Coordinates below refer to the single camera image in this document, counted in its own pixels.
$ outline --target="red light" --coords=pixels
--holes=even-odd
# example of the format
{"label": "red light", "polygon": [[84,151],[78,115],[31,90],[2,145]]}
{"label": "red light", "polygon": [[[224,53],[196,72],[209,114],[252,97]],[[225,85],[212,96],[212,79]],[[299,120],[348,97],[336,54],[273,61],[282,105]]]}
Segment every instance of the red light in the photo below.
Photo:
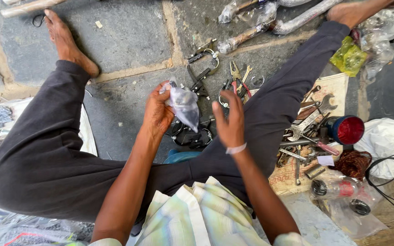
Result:
{"label": "red light", "polygon": [[345,145],[358,142],[364,134],[364,123],[358,117],[344,119],[338,127],[338,139]]}

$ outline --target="yellow plastic bag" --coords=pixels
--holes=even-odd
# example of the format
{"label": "yellow plastic bag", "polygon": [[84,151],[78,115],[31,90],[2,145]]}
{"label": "yellow plastic bag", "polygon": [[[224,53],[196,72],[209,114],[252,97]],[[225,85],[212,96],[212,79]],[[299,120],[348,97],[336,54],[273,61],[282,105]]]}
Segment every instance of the yellow plastic bag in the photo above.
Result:
{"label": "yellow plastic bag", "polygon": [[367,53],[353,43],[353,39],[347,36],[342,41],[342,47],[329,59],[340,71],[355,77],[367,58]]}

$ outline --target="screwdriver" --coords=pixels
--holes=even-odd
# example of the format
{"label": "screwdriver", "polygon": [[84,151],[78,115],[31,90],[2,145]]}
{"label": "screwdriver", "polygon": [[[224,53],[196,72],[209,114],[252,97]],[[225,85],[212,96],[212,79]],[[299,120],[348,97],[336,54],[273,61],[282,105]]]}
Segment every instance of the screwdriver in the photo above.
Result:
{"label": "screwdriver", "polygon": [[338,150],[336,150],[336,149],[334,149],[332,147],[329,147],[329,146],[327,146],[326,144],[324,144],[324,143],[322,143],[320,141],[318,141],[318,142],[314,141],[311,138],[309,138],[309,137],[307,137],[307,136],[305,136],[303,134],[300,134],[300,136],[302,136],[302,137],[308,139],[309,141],[315,143],[317,147],[322,148],[324,151],[326,151],[326,152],[328,152],[328,153],[330,153],[332,155],[339,155],[340,154],[340,151],[338,151]]}

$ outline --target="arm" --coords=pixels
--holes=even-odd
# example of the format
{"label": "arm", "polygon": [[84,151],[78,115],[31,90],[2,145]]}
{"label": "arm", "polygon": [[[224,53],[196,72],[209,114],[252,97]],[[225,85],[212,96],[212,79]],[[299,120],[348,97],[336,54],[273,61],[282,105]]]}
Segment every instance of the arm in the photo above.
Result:
{"label": "arm", "polygon": [[[224,117],[220,104],[212,103],[212,110],[217,120],[217,133],[221,142],[227,148],[238,147],[244,144],[244,112],[240,99],[230,91],[223,91],[221,95],[229,101],[230,111],[227,120]],[[270,243],[284,233],[297,232],[296,222],[287,208],[271,189],[268,180],[264,177],[247,148],[233,154],[233,159],[243,177],[250,203],[259,218]]]}
{"label": "arm", "polygon": [[171,107],[164,104],[169,91],[159,94],[162,85],[156,87],[146,102],[144,122],[126,165],[104,198],[91,242],[115,238],[125,245],[129,238],[162,135],[174,117]]}

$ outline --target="hand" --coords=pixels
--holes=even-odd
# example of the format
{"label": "hand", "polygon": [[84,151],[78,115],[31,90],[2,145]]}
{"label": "hand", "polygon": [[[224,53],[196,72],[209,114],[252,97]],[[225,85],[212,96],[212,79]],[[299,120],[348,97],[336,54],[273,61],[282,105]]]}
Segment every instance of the hand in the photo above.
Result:
{"label": "hand", "polygon": [[229,101],[229,116],[226,119],[218,102],[212,102],[212,111],[217,121],[217,133],[222,144],[227,148],[244,144],[244,112],[241,99],[231,91],[220,93]]}
{"label": "hand", "polygon": [[168,81],[160,83],[154,91],[150,93],[145,103],[145,114],[143,126],[148,127],[153,134],[163,135],[171,125],[174,118],[172,107],[165,106],[165,101],[170,96],[170,91],[159,94],[159,90]]}

